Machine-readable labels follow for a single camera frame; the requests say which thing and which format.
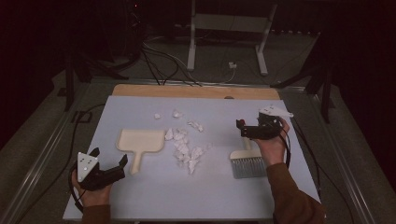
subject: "floor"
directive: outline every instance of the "floor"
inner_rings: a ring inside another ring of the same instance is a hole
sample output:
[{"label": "floor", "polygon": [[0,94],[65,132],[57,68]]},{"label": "floor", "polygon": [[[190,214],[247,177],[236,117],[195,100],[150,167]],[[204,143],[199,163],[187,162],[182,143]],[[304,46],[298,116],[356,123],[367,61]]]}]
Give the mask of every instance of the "floor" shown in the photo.
[{"label": "floor", "polygon": [[[148,58],[155,64],[152,69],[157,78],[172,76],[165,85],[268,88],[270,84],[297,74],[316,41],[308,35],[270,35],[264,50],[269,75],[263,77],[254,54],[254,36],[243,41],[224,39],[199,38],[195,70],[190,73],[180,71],[187,61],[187,37],[167,40],[151,36],[144,46]],[[158,56],[154,49],[172,56],[161,53]],[[172,59],[180,66],[174,76],[172,74],[177,67]],[[236,68],[230,68],[229,62],[236,63]],[[136,64],[120,72],[129,78],[126,81],[93,72],[95,76],[91,83],[78,84],[76,102],[69,113],[64,112],[65,99],[57,96],[58,90],[64,87],[64,72],[56,76],[53,79],[55,90],[0,151],[0,211],[4,211],[0,215],[5,218],[3,221],[13,220],[4,223],[15,223],[22,211],[26,211],[27,205],[33,204],[41,192],[45,193],[19,223],[75,223],[62,219],[69,198],[67,169],[77,152],[86,151],[90,145],[103,108],[95,108],[92,120],[79,124],[75,135],[75,123],[71,122],[74,112],[105,103],[118,83],[157,84],[143,56]],[[279,94],[288,110],[295,115],[294,128],[300,126],[306,138],[308,145],[302,136],[300,143],[315,183],[318,185],[320,180],[321,201],[327,209],[326,223],[394,223],[395,193],[348,112],[337,87],[332,86],[332,108],[329,110],[331,123],[327,124],[318,112],[320,92],[318,95],[303,92],[308,80],[309,77],[279,90]],[[309,148],[312,148],[322,168],[319,175]],[[60,174],[59,179],[45,190],[57,174]],[[114,220],[113,223],[125,222]]]}]

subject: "person's left hand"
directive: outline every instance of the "person's left hand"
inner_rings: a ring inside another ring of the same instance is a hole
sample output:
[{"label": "person's left hand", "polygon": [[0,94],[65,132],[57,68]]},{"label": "person's left hand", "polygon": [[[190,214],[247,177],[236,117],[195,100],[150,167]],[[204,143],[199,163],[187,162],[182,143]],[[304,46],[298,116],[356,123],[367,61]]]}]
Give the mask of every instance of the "person's left hand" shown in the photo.
[{"label": "person's left hand", "polygon": [[95,191],[82,189],[77,180],[77,170],[73,171],[72,183],[77,189],[78,195],[82,194],[81,201],[84,207],[110,204],[110,191],[112,185],[107,185],[103,189],[98,189]]}]

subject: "dark background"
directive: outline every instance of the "dark background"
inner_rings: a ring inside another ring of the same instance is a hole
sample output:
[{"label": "dark background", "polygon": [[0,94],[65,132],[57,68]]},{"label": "dark background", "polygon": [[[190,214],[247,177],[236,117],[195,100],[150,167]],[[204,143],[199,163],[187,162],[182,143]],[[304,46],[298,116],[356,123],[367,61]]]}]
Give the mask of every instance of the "dark background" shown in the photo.
[{"label": "dark background", "polygon": [[[52,91],[51,78],[64,70],[66,49],[72,46],[111,60],[111,48],[115,48],[112,44],[123,34],[106,33],[98,2],[17,0],[0,3],[0,148]],[[197,1],[197,9],[213,13],[221,10],[224,14],[235,14],[237,10],[247,16],[262,13],[260,7],[236,7],[240,1],[231,2]],[[159,34],[169,38],[175,35],[175,23],[190,22],[189,1],[133,3],[139,6],[135,9],[136,15],[143,24],[150,24]],[[252,0],[249,4],[266,3]],[[280,1],[273,29],[276,34],[282,31],[320,32],[314,46],[319,55],[311,54],[311,60],[320,57],[336,64],[332,83],[340,88],[378,163],[396,189],[392,171],[396,162],[396,144],[392,139],[396,113],[392,99],[396,84],[394,11],[396,7],[389,0]]]}]

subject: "brush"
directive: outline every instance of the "brush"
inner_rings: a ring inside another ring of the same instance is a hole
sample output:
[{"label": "brush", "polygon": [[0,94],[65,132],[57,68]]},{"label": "brush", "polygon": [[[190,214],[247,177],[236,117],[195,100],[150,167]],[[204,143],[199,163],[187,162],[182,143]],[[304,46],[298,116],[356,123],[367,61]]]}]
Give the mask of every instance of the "brush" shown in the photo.
[{"label": "brush", "polygon": [[245,149],[234,151],[230,155],[233,177],[240,179],[266,176],[262,153],[251,148],[250,139],[247,137],[242,137],[242,139]]}]

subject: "hand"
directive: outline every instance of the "hand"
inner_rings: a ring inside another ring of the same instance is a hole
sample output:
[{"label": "hand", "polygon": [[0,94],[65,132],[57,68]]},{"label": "hand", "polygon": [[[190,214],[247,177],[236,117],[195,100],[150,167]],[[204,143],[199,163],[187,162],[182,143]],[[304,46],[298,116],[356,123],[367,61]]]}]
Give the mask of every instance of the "hand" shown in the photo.
[{"label": "hand", "polygon": [[[281,131],[280,135],[286,139],[286,133],[290,130],[290,126],[284,119],[280,119],[280,122],[285,131]],[[253,139],[253,141],[259,146],[267,166],[283,162],[286,146],[279,136],[269,140]]]},{"label": "hand", "polygon": [[84,207],[110,204],[110,191],[112,185],[108,185],[103,189],[98,189],[95,191],[82,189],[77,181],[77,170],[73,171],[72,183],[77,189],[78,195],[82,195],[81,201]]}]

